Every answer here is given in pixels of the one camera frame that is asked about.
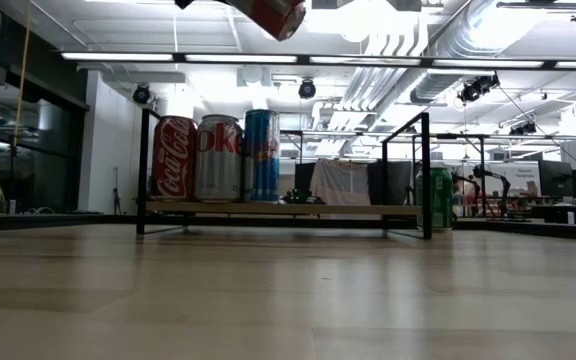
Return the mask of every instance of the floor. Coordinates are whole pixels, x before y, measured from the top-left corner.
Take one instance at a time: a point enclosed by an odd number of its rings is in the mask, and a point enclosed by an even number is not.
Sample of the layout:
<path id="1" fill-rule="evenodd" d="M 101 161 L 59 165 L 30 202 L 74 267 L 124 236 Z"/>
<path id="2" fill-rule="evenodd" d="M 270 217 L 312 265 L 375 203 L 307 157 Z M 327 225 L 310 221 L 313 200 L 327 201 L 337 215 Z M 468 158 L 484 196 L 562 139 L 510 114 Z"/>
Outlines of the floor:
<path id="1" fill-rule="evenodd" d="M 0 232 L 0 359 L 576 359 L 576 241 Z"/>

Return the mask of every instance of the green soda can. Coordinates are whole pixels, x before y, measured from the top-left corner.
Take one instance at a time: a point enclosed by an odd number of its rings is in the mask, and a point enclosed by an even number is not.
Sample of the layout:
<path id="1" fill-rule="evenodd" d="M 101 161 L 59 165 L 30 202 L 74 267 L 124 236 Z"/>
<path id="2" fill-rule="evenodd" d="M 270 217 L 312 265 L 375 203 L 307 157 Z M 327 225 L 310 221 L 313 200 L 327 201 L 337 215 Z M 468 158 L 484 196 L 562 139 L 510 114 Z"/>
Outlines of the green soda can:
<path id="1" fill-rule="evenodd" d="M 419 172 L 415 179 L 415 204 L 423 204 L 423 176 Z M 430 208 L 434 231 L 452 229 L 452 176 L 448 169 L 433 166 L 430 168 Z M 417 215 L 417 226 L 423 228 L 423 215 Z"/>

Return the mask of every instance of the monitor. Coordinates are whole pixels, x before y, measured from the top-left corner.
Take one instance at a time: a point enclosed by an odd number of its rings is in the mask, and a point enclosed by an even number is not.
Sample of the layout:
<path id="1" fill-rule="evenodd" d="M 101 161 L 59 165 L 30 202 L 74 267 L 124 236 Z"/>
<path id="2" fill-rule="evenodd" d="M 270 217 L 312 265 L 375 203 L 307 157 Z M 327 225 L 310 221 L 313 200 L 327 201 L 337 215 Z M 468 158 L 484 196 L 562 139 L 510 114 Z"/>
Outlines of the monitor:
<path id="1" fill-rule="evenodd" d="M 539 161 L 541 196 L 573 196 L 572 166 L 560 161 Z"/>

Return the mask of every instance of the wooden shelf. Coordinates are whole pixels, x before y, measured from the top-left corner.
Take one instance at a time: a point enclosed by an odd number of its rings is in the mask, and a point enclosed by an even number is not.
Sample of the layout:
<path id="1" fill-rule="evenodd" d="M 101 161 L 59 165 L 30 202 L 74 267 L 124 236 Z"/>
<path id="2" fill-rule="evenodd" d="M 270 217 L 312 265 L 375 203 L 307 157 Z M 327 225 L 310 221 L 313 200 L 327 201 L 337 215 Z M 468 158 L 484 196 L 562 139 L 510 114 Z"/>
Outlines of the wooden shelf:
<path id="1" fill-rule="evenodd" d="M 340 205 L 309 205 L 309 204 L 256 204 L 256 203 L 226 203 L 204 204 L 196 202 L 149 201 L 146 210 L 179 211 L 192 213 L 224 213 L 224 214 L 366 214 L 366 215 L 418 215 L 419 206 L 340 206 Z"/>

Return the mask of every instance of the tripod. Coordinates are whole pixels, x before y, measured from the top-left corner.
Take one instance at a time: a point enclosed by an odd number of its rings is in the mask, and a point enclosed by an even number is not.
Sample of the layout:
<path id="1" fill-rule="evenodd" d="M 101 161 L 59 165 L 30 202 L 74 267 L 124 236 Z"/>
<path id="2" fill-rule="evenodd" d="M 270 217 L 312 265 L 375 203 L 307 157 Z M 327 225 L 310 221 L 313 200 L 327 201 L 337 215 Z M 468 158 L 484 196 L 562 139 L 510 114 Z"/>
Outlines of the tripod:
<path id="1" fill-rule="evenodd" d="M 112 170 L 115 173 L 115 188 L 112 189 L 112 193 L 113 193 L 113 201 L 115 203 L 115 212 L 114 214 L 117 215 L 117 212 L 119 212 L 119 215 L 122 214 L 121 212 L 121 199 L 119 199 L 119 190 L 118 190 L 118 183 L 119 183 L 119 167 L 115 166 L 114 168 L 112 168 Z"/>

